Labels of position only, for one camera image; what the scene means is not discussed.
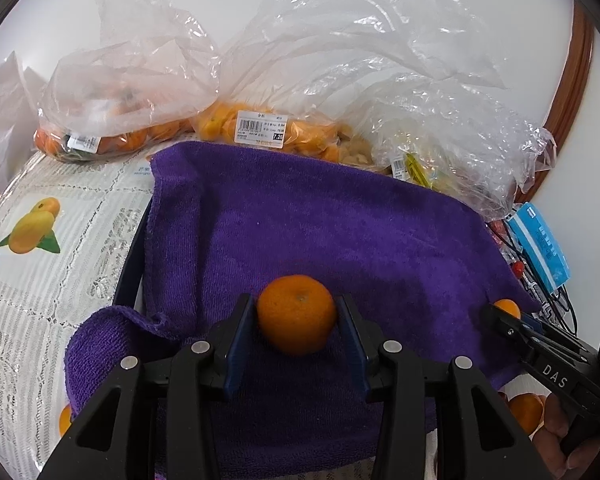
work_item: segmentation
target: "blue gripper pad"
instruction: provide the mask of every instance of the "blue gripper pad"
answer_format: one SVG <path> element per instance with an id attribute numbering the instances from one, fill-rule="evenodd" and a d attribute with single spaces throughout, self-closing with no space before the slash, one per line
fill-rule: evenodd
<path id="1" fill-rule="evenodd" d="M 524 312 L 522 313 L 522 322 L 529 325 L 539 334 L 544 334 L 544 330 L 542 330 L 542 323 L 531 317 L 529 314 L 525 314 Z"/>
<path id="2" fill-rule="evenodd" d="M 242 315 L 234 319 L 234 314 L 225 322 L 237 323 L 235 336 L 226 351 L 226 379 L 224 381 L 224 396 L 230 399 L 240 386 L 244 367 L 251 349 L 253 339 L 253 324 L 255 323 L 255 306 L 253 296 L 243 294 L 239 301 L 246 301 Z"/>
<path id="3" fill-rule="evenodd" d="M 368 359 L 344 298 L 336 297 L 335 303 L 338 309 L 338 329 L 351 371 L 351 379 L 356 389 L 366 399 L 371 392 L 371 386 L 366 378 Z"/>

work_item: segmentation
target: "green leaf illustration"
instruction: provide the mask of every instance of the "green leaf illustration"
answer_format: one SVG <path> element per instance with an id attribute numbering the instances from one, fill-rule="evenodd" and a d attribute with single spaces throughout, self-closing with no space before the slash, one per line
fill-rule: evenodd
<path id="1" fill-rule="evenodd" d="M 0 242 L 0 247 L 4 247 L 6 244 L 9 243 L 9 237 L 11 236 L 11 234 L 9 233 L 8 235 L 6 235 L 6 237 L 4 237 L 2 239 L 2 241 Z"/>
<path id="2" fill-rule="evenodd" d="M 53 230 L 49 231 L 36 247 L 53 254 L 60 254 L 60 246 L 58 245 L 58 240 L 56 240 L 56 234 Z"/>

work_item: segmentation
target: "plastic bag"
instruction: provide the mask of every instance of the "plastic bag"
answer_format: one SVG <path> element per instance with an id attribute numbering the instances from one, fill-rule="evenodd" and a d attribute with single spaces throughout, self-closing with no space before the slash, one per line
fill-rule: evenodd
<path id="1" fill-rule="evenodd" d="M 167 0 L 96 0 L 103 48 L 62 58 L 40 105 L 36 146 L 59 160 L 129 153 L 190 130 L 218 92 L 219 58 Z"/>
<path id="2" fill-rule="evenodd" d="M 378 165 L 487 221 L 511 212 L 517 189 L 528 190 L 555 161 L 551 133 L 454 80 L 396 76 L 366 89 L 344 116 L 370 140 Z"/>
<path id="3" fill-rule="evenodd" d="M 14 52 L 0 64 L 0 193 L 34 153 L 38 120 Z"/>
<path id="4" fill-rule="evenodd" d="M 240 143 L 238 111 L 283 114 L 285 151 L 372 168 L 368 142 L 330 118 L 397 70 L 502 86 L 481 30 L 458 0 L 264 0 L 222 57 L 219 101 L 194 127 Z"/>

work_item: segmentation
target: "red object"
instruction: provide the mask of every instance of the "red object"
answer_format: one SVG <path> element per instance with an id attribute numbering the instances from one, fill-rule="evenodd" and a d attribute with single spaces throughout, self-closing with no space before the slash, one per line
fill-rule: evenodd
<path id="1" fill-rule="evenodd" d="M 513 271 L 513 275 L 517 278 L 517 279 L 522 279 L 522 274 L 525 272 L 525 264 L 524 262 L 513 262 L 511 264 L 511 270 Z"/>

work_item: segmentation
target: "barcode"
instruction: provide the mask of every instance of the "barcode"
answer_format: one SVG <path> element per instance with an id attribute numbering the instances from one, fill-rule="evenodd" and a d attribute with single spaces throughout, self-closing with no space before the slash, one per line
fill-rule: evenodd
<path id="1" fill-rule="evenodd" d="M 100 145 L 100 137 L 71 134 L 66 145 L 70 150 L 96 153 Z"/>
<path id="2" fill-rule="evenodd" d="M 244 132 L 259 134 L 262 131 L 262 121 L 240 119 L 240 127 L 238 129 Z"/>
<path id="3" fill-rule="evenodd" d="M 96 146 L 96 140 L 93 137 L 75 137 L 76 143 L 92 150 Z"/>
<path id="4" fill-rule="evenodd" d="M 392 169 L 395 171 L 404 171 L 406 168 L 404 166 L 404 159 L 403 158 L 396 158 L 394 160 L 391 161 L 391 165 L 392 165 Z"/>

